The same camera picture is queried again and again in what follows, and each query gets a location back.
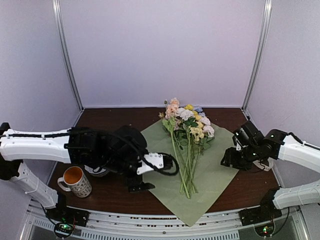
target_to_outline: robotic arm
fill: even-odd
[[[248,121],[234,131],[236,147],[225,151],[221,165],[249,170],[252,162],[266,163],[268,158],[302,165],[320,173],[320,148],[301,141],[292,132],[273,129],[264,136]],[[260,202],[260,207],[240,212],[243,225],[280,217],[281,209],[320,202],[320,180],[292,188],[271,189]]]
[[[89,212],[69,208],[66,197],[45,185],[22,159],[49,160],[84,165],[89,172],[125,175],[129,192],[153,189],[142,174],[156,171],[166,176],[179,172],[171,155],[149,153],[147,142],[135,128],[123,126],[113,133],[74,127],[55,132],[21,132],[0,126],[0,179],[18,184],[36,199],[50,219],[86,226]],[[168,172],[175,163],[175,171]]]

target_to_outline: flower stem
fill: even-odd
[[[171,130],[170,133],[171,133],[171,141],[172,141],[174,156],[175,156],[175,159],[178,161],[178,155],[177,155],[175,141],[174,141],[174,131]],[[187,189],[183,174],[181,172],[181,168],[179,169],[179,173],[180,173],[180,176],[181,176],[181,181],[182,181],[182,184],[183,184],[183,187],[184,187],[184,190],[185,190],[186,197],[189,199],[190,195],[189,195],[189,192],[188,192],[188,189]]]

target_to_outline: mug handle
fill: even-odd
[[[66,191],[66,192],[71,192],[71,189],[69,187],[65,187],[62,185],[62,183],[64,183],[64,178],[63,177],[59,177],[57,183],[59,185],[59,187],[63,190],[63,191]]]

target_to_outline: flower bouquet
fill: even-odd
[[[180,107],[180,102],[173,98],[168,104],[164,101],[165,113],[160,113],[162,124],[171,136],[175,158],[180,165],[180,193],[188,199],[197,193],[194,184],[195,172],[200,156],[211,147],[215,130],[200,106]]]

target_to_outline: yellow flower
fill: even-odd
[[[190,133],[194,136],[194,140],[198,142],[200,139],[203,139],[205,137],[205,134],[203,133],[202,129],[199,127],[191,127]]]
[[[200,115],[195,115],[194,117],[195,117],[196,121],[199,121],[202,118],[202,116],[200,116]]]
[[[194,106],[192,106],[191,104],[188,104],[187,106],[184,107],[184,109],[187,109],[187,110],[193,110],[194,109]]]
[[[203,123],[202,122],[200,122],[200,121],[196,121],[196,123],[198,124],[198,128],[203,128],[204,127],[204,125],[203,125]]]
[[[165,114],[163,112],[159,112],[159,118],[163,119],[165,117]]]

